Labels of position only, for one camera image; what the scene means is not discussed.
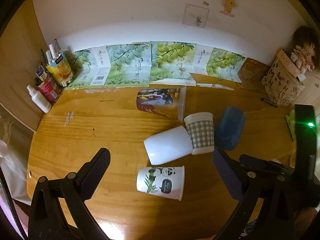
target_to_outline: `white cup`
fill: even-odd
[[[213,114],[208,112],[191,114],[184,119],[184,122],[192,142],[192,154],[213,152]]]
[[[171,199],[182,198],[184,166],[142,167],[137,176],[137,190]]]
[[[152,165],[161,165],[192,153],[192,142],[183,126],[155,134],[144,140]]]

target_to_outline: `doll hair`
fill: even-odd
[[[307,43],[310,46],[314,44],[315,55],[312,57],[312,61],[315,67],[319,67],[319,64],[320,64],[319,40],[316,32],[313,29],[308,28],[306,26],[300,27],[293,34],[293,42],[294,42],[294,45],[299,45],[302,48],[305,43]]]

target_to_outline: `checkered pattern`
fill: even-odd
[[[213,121],[198,121],[187,125],[192,147],[202,148],[214,146]]]

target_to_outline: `white bottle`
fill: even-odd
[[[45,113],[49,112],[51,109],[50,102],[45,99],[43,94],[40,91],[35,90],[32,86],[28,85],[27,89],[29,90],[29,94],[31,95],[32,101],[39,106],[39,108]]]

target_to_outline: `doll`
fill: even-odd
[[[298,77],[301,80],[307,70],[312,71],[319,64],[319,41],[311,28],[302,26],[293,34],[293,42],[295,48],[291,53],[291,60],[300,69]]]

